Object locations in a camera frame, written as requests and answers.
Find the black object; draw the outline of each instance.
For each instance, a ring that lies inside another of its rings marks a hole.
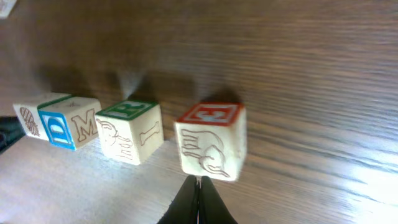
[[[158,224],[237,224],[211,179],[189,175]]]
[[[25,136],[17,117],[0,117],[0,154]]]

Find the letter block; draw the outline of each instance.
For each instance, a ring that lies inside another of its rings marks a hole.
[[[76,150],[98,137],[95,113],[101,110],[97,99],[72,97],[39,109],[50,142]]]
[[[163,142],[160,105],[124,100],[95,115],[105,156],[142,164]]]
[[[199,103],[175,122],[182,170],[235,181],[246,157],[246,109],[240,103]]]
[[[26,135],[48,141],[49,138],[45,133],[42,122],[40,121],[38,109],[71,97],[71,94],[65,93],[44,93],[26,98],[22,102],[14,103],[14,110]]]

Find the white block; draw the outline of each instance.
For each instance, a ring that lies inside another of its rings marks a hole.
[[[105,156],[142,164],[163,142],[160,106],[147,101],[122,101],[95,115]]]
[[[17,0],[0,0],[0,19],[5,19],[10,14]]]
[[[26,98],[24,101],[14,103],[13,107],[26,135],[48,141],[40,120],[38,109],[72,97],[65,93],[44,93],[41,95]]]
[[[98,137],[95,113],[101,110],[97,99],[72,97],[39,109],[49,141],[76,150]]]
[[[200,103],[175,122],[182,170],[235,181],[246,157],[242,104]]]

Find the blue block face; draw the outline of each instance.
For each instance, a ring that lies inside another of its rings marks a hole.
[[[63,114],[39,110],[39,116],[51,144],[76,149]]]

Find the letter m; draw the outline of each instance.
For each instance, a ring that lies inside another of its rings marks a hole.
[[[91,136],[98,133],[97,125],[94,119],[94,108],[86,111],[86,119],[82,119],[81,116],[76,115],[71,118],[75,123],[77,134],[79,136],[78,141],[82,142],[87,139],[87,135]]]

